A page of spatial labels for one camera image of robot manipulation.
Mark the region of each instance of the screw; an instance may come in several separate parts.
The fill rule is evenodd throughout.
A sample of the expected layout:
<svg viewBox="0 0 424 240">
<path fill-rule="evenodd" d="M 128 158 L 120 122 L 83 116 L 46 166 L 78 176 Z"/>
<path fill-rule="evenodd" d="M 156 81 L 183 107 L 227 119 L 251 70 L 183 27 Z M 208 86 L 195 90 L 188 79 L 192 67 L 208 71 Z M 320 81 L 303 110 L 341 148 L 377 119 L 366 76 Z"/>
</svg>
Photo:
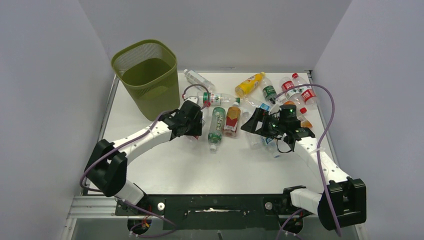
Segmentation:
<svg viewBox="0 0 424 240">
<path fill-rule="evenodd" d="M 271 209 L 273 209 L 273 204 L 271 202 L 267 202 L 267 203 L 265 203 L 265 208 L 268 209 L 268 210 L 271 210 Z"/>
<path fill-rule="evenodd" d="M 157 204 L 157 210 L 163 211 L 165 209 L 165 204 L 163 202 L 159 202 Z"/>
</svg>

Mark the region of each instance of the water bottle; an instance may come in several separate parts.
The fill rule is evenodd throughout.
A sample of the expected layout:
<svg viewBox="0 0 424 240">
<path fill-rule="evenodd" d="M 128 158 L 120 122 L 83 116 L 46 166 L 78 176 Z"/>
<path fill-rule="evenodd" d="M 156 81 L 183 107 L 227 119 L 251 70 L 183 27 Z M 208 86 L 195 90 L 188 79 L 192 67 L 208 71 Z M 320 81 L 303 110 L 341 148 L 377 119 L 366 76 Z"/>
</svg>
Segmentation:
<svg viewBox="0 0 424 240">
<path fill-rule="evenodd" d="M 212 82 L 206 80 L 204 77 L 193 70 L 185 69 L 184 75 L 187 81 L 191 84 L 201 84 L 205 86 L 209 92 L 213 92 L 215 90 L 215 85 Z M 205 91 L 205 89 L 201 86 L 196 86 L 196 88 L 202 92 Z"/>
<path fill-rule="evenodd" d="M 212 152 L 217 150 L 217 146 L 223 138 L 225 116 L 225 109 L 222 107 L 215 107 L 212 111 L 212 120 L 210 122 L 209 134 L 207 135 L 209 149 Z"/>
<path fill-rule="evenodd" d="M 273 83 L 267 77 L 264 77 L 260 82 L 260 88 L 262 89 L 263 97 L 265 101 L 271 105 L 276 104 L 277 92 L 274 89 Z"/>
<path fill-rule="evenodd" d="M 284 92 L 289 88 L 292 88 L 295 86 L 295 84 L 292 82 L 292 80 L 285 76 L 283 77 L 280 81 L 280 85 L 281 85 L 281 90 Z M 298 89 L 292 89 L 288 92 L 285 93 L 285 97 L 287 98 L 287 100 L 292 101 L 295 105 L 296 108 L 304 111 L 305 113 L 307 112 L 306 108 L 305 108 L 305 103 L 302 99 L 302 95 L 301 93 L 298 91 Z"/>
<path fill-rule="evenodd" d="M 280 156 L 280 153 L 278 152 L 278 148 L 277 148 L 277 140 L 275 140 L 274 138 L 270 138 L 270 137 L 265 138 L 265 149 L 275 159 Z"/>
<path fill-rule="evenodd" d="M 197 97 L 203 104 L 211 106 L 231 107 L 234 102 L 240 103 L 240 98 L 230 94 L 216 92 L 198 92 Z"/>
<path fill-rule="evenodd" d="M 241 124 L 245 124 L 248 122 L 248 120 L 252 117 L 253 112 L 250 112 L 246 108 L 242 108 L 241 110 Z M 265 145 L 264 138 L 258 134 L 254 134 L 248 131 L 243 131 L 244 137 L 247 140 L 247 143 L 249 144 L 250 149 L 260 149 Z"/>
<path fill-rule="evenodd" d="M 304 84 L 307 84 L 308 82 L 303 79 L 301 76 L 299 76 L 297 73 L 293 73 L 291 75 L 293 78 L 293 83 L 295 86 L 302 86 Z M 311 86 L 303 86 L 299 87 L 298 91 L 300 92 L 302 99 L 304 103 L 308 106 L 316 106 L 318 103 L 318 97 L 315 95 L 314 90 L 312 90 Z"/>
</svg>

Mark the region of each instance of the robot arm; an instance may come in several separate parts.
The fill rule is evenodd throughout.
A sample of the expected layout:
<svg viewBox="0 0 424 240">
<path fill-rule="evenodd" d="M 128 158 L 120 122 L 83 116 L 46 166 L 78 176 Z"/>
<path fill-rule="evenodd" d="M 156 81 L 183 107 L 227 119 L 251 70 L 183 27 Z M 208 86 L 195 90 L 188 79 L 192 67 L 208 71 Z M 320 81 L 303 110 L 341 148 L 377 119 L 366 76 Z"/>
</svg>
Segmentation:
<svg viewBox="0 0 424 240">
<path fill-rule="evenodd" d="M 97 159 L 114 148 L 136 138 L 144 137 L 125 145 L 107 159 L 97 164 L 87 177 L 106 196 L 116 196 L 134 205 L 145 196 L 145 193 L 132 181 L 127 179 L 127 166 L 138 156 L 151 148 L 169 142 L 183 135 L 200 136 L 202 134 L 202 111 L 195 102 L 186 100 L 180 109 L 163 114 L 151 130 L 151 125 L 125 138 L 108 142 L 99 141 L 85 167 L 87 169 Z"/>
<path fill-rule="evenodd" d="M 319 153 L 326 187 L 340 226 L 346 227 L 365 222 L 367 209 L 364 182 L 361 179 L 352 179 L 333 162 L 325 151 L 318 152 L 318 141 L 309 128 L 301 127 L 296 116 L 296 106 L 282 105 L 280 111 L 271 115 L 268 111 L 257 108 L 241 129 L 267 138 L 281 138 L 305 161 L 320 181 Z M 287 199 L 288 207 L 302 208 L 318 215 L 327 230 L 336 228 L 325 194 L 313 192 L 304 186 L 289 187 L 284 189 L 284 192 L 290 196 Z"/>
</svg>

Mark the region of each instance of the red label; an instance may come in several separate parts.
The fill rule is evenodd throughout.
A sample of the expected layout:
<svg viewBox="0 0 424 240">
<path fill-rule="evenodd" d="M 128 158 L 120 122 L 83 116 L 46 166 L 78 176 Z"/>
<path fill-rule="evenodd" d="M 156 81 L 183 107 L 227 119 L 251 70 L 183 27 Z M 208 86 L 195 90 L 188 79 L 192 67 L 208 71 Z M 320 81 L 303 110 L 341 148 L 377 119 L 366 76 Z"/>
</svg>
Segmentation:
<svg viewBox="0 0 424 240">
<path fill-rule="evenodd" d="M 308 89 L 302 92 L 303 101 L 306 103 L 309 99 L 316 97 L 315 92 L 312 89 Z"/>
<path fill-rule="evenodd" d="M 293 84 L 293 82 L 292 81 L 286 81 L 285 83 L 283 83 L 282 85 L 281 85 L 281 89 L 284 91 L 284 90 L 287 90 L 287 89 L 289 89 L 289 88 L 293 88 L 295 85 Z"/>
<path fill-rule="evenodd" d="M 231 119 L 229 116 L 227 116 L 224 129 L 230 130 L 232 132 L 237 132 L 237 122 L 238 121 L 239 121 L 239 119 L 237 117 L 234 118 L 234 119 Z"/>
</svg>

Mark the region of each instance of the white wall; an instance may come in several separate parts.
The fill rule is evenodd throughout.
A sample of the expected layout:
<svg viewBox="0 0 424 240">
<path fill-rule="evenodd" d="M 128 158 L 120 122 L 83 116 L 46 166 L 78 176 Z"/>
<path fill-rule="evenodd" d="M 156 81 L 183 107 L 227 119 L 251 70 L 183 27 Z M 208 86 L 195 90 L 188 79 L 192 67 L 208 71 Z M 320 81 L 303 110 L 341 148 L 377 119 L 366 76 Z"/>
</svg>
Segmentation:
<svg viewBox="0 0 424 240">
<path fill-rule="evenodd" d="M 352 0 L 79 0 L 107 55 L 144 39 L 178 68 L 311 70 Z"/>
<path fill-rule="evenodd" d="M 373 240 L 424 238 L 423 10 L 353 0 L 312 72 L 334 94 L 331 138 L 341 167 L 365 181 Z"/>
<path fill-rule="evenodd" d="M 113 75 L 77 0 L 0 1 L 0 238 L 53 240 Z"/>
</svg>

